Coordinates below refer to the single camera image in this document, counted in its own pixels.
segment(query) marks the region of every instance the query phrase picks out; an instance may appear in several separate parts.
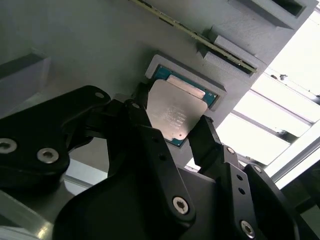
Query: black screw hole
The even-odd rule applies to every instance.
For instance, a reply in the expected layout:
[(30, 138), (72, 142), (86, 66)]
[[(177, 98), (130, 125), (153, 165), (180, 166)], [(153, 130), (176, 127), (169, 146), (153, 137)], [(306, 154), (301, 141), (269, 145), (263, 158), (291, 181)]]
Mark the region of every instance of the black screw hole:
[(246, 192), (245, 192), (245, 190), (243, 190), (242, 188), (238, 188), (239, 189), (239, 192), (242, 194), (242, 195), (245, 195), (246, 194)]
[(44, 153), (43, 153), (43, 156), (45, 156), (46, 158), (48, 158), (48, 159), (51, 159), (51, 158), (53, 158), (53, 154), (51, 153), (51, 152), (49, 152), (49, 151), (45, 151)]
[(166, 156), (163, 155), (162, 153), (159, 154), (159, 159), (160, 159), (161, 161), (167, 160)]
[(9, 143), (0, 142), (0, 149), (8, 149), (10, 147), (11, 147), (11, 145)]
[(176, 203), (178, 205), (179, 208), (184, 209), (185, 208), (185, 204), (182, 201), (178, 201)]
[(244, 229), (245, 229), (249, 234), (251, 234), (251, 233), (252, 233), (252, 231), (251, 231), (250, 227), (245, 226), (245, 227), (244, 227)]

